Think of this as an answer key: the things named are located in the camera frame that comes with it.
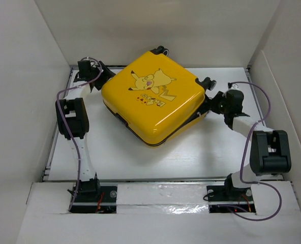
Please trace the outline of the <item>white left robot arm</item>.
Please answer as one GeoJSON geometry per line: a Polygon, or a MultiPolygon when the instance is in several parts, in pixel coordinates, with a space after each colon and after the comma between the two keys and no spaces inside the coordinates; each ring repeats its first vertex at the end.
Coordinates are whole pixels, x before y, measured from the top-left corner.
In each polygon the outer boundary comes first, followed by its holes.
{"type": "Polygon", "coordinates": [[[69,142],[77,163],[77,180],[72,190],[71,205],[75,202],[94,202],[101,197],[101,187],[87,145],[89,120],[84,99],[115,76],[106,65],[91,57],[78,62],[73,86],[57,92],[55,109],[58,130],[69,142]]]}

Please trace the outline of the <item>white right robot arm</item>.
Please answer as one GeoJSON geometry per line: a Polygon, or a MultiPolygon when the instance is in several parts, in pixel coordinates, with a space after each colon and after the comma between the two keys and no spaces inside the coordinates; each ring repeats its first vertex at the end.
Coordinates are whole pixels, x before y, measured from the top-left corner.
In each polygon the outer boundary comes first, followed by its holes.
{"type": "Polygon", "coordinates": [[[244,194],[250,185],[259,182],[264,175],[279,175],[291,170],[288,134],[273,130],[243,112],[244,94],[229,89],[218,92],[209,99],[211,112],[224,116],[224,123],[233,131],[245,136],[246,144],[240,170],[229,174],[221,190],[214,191],[209,199],[222,197],[234,201],[244,194]]]}

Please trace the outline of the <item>yellow hard-shell suitcase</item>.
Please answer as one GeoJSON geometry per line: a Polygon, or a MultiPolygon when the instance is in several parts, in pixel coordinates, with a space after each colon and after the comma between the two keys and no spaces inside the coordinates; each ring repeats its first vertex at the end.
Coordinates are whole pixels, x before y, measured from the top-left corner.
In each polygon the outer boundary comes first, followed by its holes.
{"type": "Polygon", "coordinates": [[[108,110],[148,146],[165,143],[184,126],[208,112],[203,81],[168,57],[159,46],[147,51],[107,81],[102,98],[108,110]]]}

